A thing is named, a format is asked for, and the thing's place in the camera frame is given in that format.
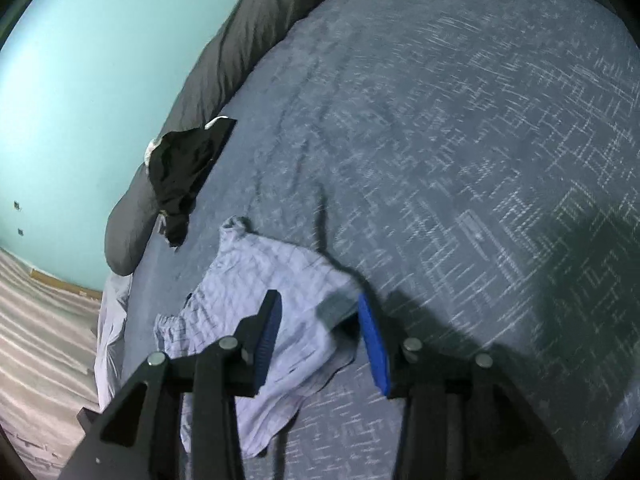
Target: bed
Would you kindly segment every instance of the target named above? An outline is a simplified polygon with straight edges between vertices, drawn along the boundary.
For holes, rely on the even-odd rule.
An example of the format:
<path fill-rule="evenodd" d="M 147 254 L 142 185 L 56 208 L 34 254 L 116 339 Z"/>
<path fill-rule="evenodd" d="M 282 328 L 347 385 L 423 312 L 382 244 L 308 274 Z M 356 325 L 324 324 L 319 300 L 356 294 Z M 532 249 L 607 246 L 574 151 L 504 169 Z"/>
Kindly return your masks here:
<path fill-rule="evenodd" d="M 640 422 L 639 75 L 593 0 L 326 0 L 223 109 L 185 243 L 149 240 L 124 378 L 243 216 L 441 351 L 490 349 L 578 478 L 603 478 Z M 390 478 L 401 417 L 360 345 L 246 476 Z"/>

